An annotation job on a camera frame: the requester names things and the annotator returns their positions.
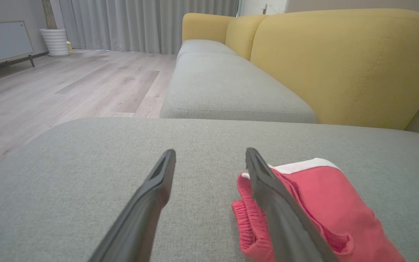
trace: gray sofa cushion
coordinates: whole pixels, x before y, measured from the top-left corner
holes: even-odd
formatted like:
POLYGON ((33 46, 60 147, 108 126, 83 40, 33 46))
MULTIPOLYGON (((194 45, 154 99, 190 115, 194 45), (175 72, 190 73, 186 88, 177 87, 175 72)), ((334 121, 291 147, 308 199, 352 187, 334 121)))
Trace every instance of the gray sofa cushion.
POLYGON ((160 118, 316 123, 308 104, 235 55, 190 53, 177 62, 160 118))
POLYGON ((185 40, 179 50, 177 60, 185 53, 224 53, 226 55, 237 55, 236 52, 232 51, 232 49, 223 43, 201 39, 185 40))
POLYGON ((172 192, 151 260, 245 261, 231 203, 248 146, 272 165, 341 168, 408 262, 419 261, 419 134, 326 124, 91 118, 0 164, 0 261, 86 261, 164 150, 172 192))

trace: white trim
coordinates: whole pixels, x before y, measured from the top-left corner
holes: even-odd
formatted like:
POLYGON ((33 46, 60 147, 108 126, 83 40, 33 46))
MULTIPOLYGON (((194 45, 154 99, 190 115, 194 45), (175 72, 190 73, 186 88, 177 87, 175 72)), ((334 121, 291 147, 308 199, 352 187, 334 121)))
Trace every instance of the white trim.
MULTIPOLYGON (((338 168, 331 161, 328 161, 326 159, 320 159, 320 158, 314 158, 314 159, 310 159, 310 160, 306 160, 302 162, 290 163, 290 164, 283 164, 282 166, 276 166, 276 167, 273 167, 271 165, 268 165, 268 166, 271 168, 275 168, 277 171, 283 174, 294 174, 300 171, 304 171, 307 169, 320 167, 320 166, 329 166, 329 167, 333 167, 340 170, 340 168, 338 168)), ((250 175, 247 172, 242 173, 242 177, 246 179, 250 179, 250 175)))

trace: white vase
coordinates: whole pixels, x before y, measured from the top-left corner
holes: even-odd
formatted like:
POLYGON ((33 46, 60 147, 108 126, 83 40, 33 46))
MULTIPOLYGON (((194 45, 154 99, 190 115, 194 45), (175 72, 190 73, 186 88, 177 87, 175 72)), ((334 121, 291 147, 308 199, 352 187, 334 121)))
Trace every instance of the white vase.
POLYGON ((65 29, 40 29, 41 36, 48 47, 49 56, 68 56, 65 29))

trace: cushion seam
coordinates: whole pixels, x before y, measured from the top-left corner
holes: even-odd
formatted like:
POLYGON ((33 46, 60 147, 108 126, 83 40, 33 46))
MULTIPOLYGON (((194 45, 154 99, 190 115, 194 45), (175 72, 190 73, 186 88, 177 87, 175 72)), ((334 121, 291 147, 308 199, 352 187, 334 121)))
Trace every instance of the cushion seam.
POLYGON ((379 47, 379 51, 376 53, 376 56, 373 59, 373 63, 371 64, 371 67, 368 69, 366 77, 363 79, 360 85, 360 88, 356 92, 354 99, 351 101, 350 109, 347 111, 346 115, 342 118, 342 121, 340 122, 340 124, 342 125, 346 124, 346 122, 348 121, 352 113, 354 112, 354 109, 356 108, 356 102, 359 100, 359 98, 362 96, 363 91, 366 89, 366 85, 369 79, 371 78, 371 74, 374 72, 374 70, 377 67, 378 60, 380 60, 380 58, 382 58, 382 56, 384 55, 384 47, 386 46, 387 42, 389 42, 391 38, 391 34, 394 31, 395 25, 396 23, 392 22, 392 25, 390 26, 389 30, 387 30, 386 36, 384 37, 379 47))
POLYGON ((171 107, 175 109, 179 109, 181 111, 204 111, 204 112, 220 112, 220 113, 252 113, 252 114, 281 114, 281 115, 314 115, 314 112, 309 113, 283 113, 283 112, 271 112, 271 111, 239 111, 239 110, 223 110, 223 109, 216 109, 216 110, 208 110, 208 109, 200 109, 200 108, 185 108, 185 107, 178 107, 173 105, 173 103, 168 99, 168 103, 171 107))
MULTIPOLYGON (((218 52, 210 52, 210 51, 187 51, 187 52, 183 52, 182 55, 180 55, 180 57, 182 57, 183 55, 185 55, 186 53, 218 53, 218 52)), ((221 55, 235 55, 235 56, 239 56, 237 53, 219 53, 221 55)))

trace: red cloth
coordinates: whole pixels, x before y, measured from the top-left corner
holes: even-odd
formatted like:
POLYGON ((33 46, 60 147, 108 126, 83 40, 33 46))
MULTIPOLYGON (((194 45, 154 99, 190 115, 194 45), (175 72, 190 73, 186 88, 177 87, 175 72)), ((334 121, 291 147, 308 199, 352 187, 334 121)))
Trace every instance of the red cloth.
MULTIPOLYGON (((342 171, 329 166, 292 174, 272 170, 341 262, 404 261, 342 171)), ((232 210, 239 227, 240 248, 258 262, 274 262, 266 217, 251 198, 250 180, 240 175, 237 186, 242 200, 235 201, 232 210)))

